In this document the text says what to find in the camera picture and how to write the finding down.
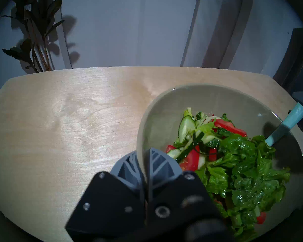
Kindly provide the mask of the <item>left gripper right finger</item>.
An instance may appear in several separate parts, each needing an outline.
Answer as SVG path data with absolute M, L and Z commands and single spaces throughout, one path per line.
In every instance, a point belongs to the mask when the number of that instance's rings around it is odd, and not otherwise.
M 144 153 L 148 186 L 145 242 L 232 242 L 232 233 L 199 176 L 166 153 Z

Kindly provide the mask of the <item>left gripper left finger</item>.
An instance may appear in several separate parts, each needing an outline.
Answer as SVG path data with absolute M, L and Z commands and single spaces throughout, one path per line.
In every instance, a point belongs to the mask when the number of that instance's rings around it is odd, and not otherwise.
M 65 229 L 73 242 L 110 241 L 144 226 L 145 179 L 133 151 L 96 173 Z

